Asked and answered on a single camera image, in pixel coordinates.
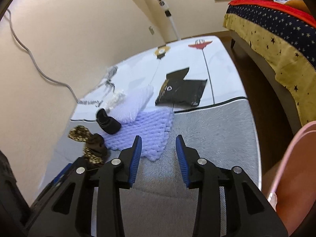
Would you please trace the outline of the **floral dark fabric scrunchie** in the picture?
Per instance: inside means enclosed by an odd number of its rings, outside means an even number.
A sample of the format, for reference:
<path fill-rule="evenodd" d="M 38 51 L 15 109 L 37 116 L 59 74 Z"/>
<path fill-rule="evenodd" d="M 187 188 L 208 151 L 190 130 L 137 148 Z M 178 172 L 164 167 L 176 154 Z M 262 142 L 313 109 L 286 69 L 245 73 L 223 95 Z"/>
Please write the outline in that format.
<path fill-rule="evenodd" d="M 83 157 L 92 167 L 101 167 L 105 163 L 108 148 L 101 135 L 92 134 L 87 127 L 78 125 L 69 131 L 68 138 L 84 143 Z"/>

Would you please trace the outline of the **white printed plastic bag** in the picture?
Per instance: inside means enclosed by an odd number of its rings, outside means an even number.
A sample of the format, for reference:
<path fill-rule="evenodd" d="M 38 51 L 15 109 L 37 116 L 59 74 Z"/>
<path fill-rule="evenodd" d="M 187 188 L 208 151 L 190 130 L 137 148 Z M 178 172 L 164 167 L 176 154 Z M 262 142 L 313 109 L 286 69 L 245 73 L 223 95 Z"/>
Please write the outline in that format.
<path fill-rule="evenodd" d="M 113 117 L 121 124 L 134 122 L 139 112 L 146 107 L 153 93 L 154 88 L 150 85 L 134 89 L 128 93 L 117 91 L 103 108 L 109 117 Z"/>

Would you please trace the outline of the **pink plastic basin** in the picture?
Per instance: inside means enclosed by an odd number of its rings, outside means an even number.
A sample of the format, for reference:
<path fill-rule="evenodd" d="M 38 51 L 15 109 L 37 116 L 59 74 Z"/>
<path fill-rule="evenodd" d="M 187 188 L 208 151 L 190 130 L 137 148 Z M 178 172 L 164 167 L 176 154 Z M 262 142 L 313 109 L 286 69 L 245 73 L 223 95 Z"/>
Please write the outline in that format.
<path fill-rule="evenodd" d="M 262 193 L 291 235 L 315 205 L 315 121 L 294 136 L 262 179 Z"/>

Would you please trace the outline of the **black sock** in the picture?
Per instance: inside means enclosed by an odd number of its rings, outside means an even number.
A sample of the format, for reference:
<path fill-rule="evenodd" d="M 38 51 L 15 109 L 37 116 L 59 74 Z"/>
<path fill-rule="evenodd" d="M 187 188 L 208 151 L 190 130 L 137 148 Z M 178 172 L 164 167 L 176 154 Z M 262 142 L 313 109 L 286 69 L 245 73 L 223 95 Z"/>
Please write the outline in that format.
<path fill-rule="evenodd" d="M 100 128 L 109 135 L 116 134 L 122 127 L 120 122 L 107 115 L 105 109 L 99 109 L 96 113 L 96 122 Z"/>

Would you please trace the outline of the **bed with starry blanket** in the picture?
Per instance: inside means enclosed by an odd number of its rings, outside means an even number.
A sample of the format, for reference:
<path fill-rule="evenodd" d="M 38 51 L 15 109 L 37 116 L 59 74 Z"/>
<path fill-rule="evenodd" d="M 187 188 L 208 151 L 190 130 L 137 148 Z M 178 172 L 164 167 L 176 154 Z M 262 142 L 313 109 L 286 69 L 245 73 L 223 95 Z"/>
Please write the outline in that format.
<path fill-rule="evenodd" d="M 315 19 L 285 4 L 234 0 L 223 27 L 234 31 L 274 70 L 293 97 L 301 125 L 315 120 Z"/>

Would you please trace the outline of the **orange brown cushion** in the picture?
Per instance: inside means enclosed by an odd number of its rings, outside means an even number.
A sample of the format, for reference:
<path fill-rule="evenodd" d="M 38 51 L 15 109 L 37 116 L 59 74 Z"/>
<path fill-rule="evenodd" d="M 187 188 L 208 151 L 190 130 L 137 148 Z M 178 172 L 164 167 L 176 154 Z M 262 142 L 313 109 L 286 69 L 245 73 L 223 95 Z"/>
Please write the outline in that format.
<path fill-rule="evenodd" d="M 311 11 L 308 9 L 307 5 L 304 3 L 303 0 L 289 0 L 286 1 L 284 4 L 297 10 L 311 14 Z"/>

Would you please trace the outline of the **white wall socket plug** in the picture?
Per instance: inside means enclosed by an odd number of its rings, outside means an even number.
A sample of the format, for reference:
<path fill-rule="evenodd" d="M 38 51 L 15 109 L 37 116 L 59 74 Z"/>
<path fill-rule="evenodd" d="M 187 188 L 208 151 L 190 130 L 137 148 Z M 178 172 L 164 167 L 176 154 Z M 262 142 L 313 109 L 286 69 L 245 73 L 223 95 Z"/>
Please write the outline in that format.
<path fill-rule="evenodd" d="M 150 26 L 148 29 L 149 29 L 151 35 L 154 35 L 154 34 L 155 34 L 153 27 Z"/>

